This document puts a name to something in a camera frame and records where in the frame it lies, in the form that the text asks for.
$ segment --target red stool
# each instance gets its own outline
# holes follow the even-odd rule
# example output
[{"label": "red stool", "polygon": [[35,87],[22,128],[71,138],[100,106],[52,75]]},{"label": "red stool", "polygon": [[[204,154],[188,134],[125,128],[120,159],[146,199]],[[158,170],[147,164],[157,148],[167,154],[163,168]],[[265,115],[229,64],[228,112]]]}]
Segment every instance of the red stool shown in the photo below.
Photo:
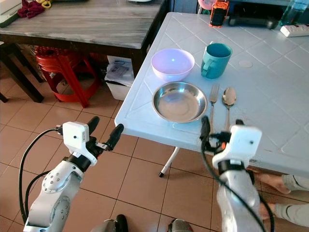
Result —
[{"label": "red stool", "polygon": [[[63,102],[80,102],[83,108],[86,108],[89,105],[88,99],[100,86],[100,80],[86,57],[70,50],[43,46],[38,46],[35,52],[42,73],[54,92],[55,97]],[[80,65],[81,61],[83,61],[86,66]],[[88,89],[83,90],[75,73],[85,72],[92,74],[95,80]],[[56,73],[56,75],[51,78],[49,73]],[[67,95],[58,93],[56,87],[63,78],[68,82],[73,90],[73,94]]]}]

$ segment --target stainless steel plate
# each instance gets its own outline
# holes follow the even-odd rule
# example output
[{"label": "stainless steel plate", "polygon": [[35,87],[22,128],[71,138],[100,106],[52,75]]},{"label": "stainless steel plate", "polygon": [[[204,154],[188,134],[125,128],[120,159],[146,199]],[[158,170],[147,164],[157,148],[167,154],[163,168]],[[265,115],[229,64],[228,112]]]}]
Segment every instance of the stainless steel plate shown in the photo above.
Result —
[{"label": "stainless steel plate", "polygon": [[195,121],[205,114],[207,98],[192,84],[169,82],[155,91],[153,107],[168,121],[186,123]]}]

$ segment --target clear bottle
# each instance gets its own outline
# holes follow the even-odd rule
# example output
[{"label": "clear bottle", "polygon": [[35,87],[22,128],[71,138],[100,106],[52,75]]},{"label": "clear bottle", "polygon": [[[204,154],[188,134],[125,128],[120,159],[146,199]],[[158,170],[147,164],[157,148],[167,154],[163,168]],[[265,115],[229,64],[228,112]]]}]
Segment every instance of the clear bottle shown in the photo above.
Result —
[{"label": "clear bottle", "polygon": [[309,0],[291,0],[280,20],[280,25],[295,25],[309,6]]}]

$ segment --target spoon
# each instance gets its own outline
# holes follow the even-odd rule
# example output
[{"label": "spoon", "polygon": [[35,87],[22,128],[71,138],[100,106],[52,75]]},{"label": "spoon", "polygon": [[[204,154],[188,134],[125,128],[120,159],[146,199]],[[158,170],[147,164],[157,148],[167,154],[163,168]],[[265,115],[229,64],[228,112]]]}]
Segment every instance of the spoon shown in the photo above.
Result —
[{"label": "spoon", "polygon": [[230,128],[230,107],[236,102],[236,91],[233,87],[227,87],[222,95],[222,102],[227,108],[227,116],[225,121],[225,131]]}]

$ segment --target black cable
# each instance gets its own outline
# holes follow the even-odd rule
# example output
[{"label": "black cable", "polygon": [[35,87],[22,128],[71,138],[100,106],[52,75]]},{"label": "black cable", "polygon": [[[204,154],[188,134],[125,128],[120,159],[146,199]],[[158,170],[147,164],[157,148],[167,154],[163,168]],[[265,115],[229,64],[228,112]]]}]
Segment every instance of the black cable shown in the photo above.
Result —
[{"label": "black cable", "polygon": [[195,13],[197,14],[197,9],[198,9],[198,1],[197,1],[197,7],[195,9]]},{"label": "black cable", "polygon": [[174,12],[174,10],[175,10],[175,0],[173,0],[173,10],[172,10],[172,12]]},{"label": "black cable", "polygon": [[259,226],[261,227],[263,232],[266,232],[264,225],[261,221],[261,219],[258,217],[258,215],[256,215],[256,213],[248,206],[248,204],[242,199],[242,197],[240,197],[235,191],[233,191],[225,182],[223,182],[219,176],[217,176],[217,174],[214,172],[214,170],[211,168],[211,166],[209,165],[207,159],[206,159],[206,155],[205,155],[205,147],[206,147],[206,142],[207,142],[207,137],[204,137],[202,140],[202,147],[201,147],[201,153],[202,153],[202,158],[204,161],[204,164],[207,168],[207,170],[210,172],[210,174],[216,179],[216,181],[218,181],[218,183],[220,185],[223,185],[225,188],[227,188],[230,192],[232,192],[239,200],[240,202],[246,207],[246,209],[250,212],[250,214],[252,215],[252,217],[256,220],[256,222],[259,224]]},{"label": "black cable", "polygon": [[274,232],[275,231],[275,219],[274,219],[274,215],[269,207],[269,205],[267,204],[267,202],[264,200],[264,198],[260,195],[260,201],[263,203],[263,205],[265,206],[268,215],[269,215],[269,219],[270,219],[270,231]]},{"label": "black cable", "polygon": [[24,163],[25,163],[25,159],[27,157],[28,152],[30,151],[30,149],[33,147],[33,145],[46,133],[50,132],[50,131],[57,131],[56,128],[52,128],[52,129],[48,129],[46,131],[43,131],[41,134],[38,135],[38,137],[36,137],[32,143],[29,145],[29,147],[26,149],[26,151],[24,152],[24,155],[21,159],[20,162],[20,167],[19,167],[19,178],[18,178],[18,185],[19,185],[19,207],[20,207],[20,212],[21,212],[21,217],[24,221],[24,223],[26,223],[27,217],[25,214],[25,209],[24,209],[24,202],[23,202],[23,169],[24,169]]},{"label": "black cable", "polygon": [[28,199],[29,199],[29,194],[30,194],[30,190],[31,190],[31,187],[32,187],[33,183],[34,183],[37,179],[39,179],[41,176],[44,176],[44,175],[48,174],[50,171],[51,171],[51,170],[46,171],[46,172],[43,172],[43,173],[37,175],[35,178],[33,178],[33,180],[32,180],[32,181],[30,182],[30,184],[28,185],[28,188],[27,188],[26,194],[25,194],[25,214],[26,214],[26,217],[29,216],[29,207],[28,207],[28,206],[29,206],[29,202],[28,202]]}]

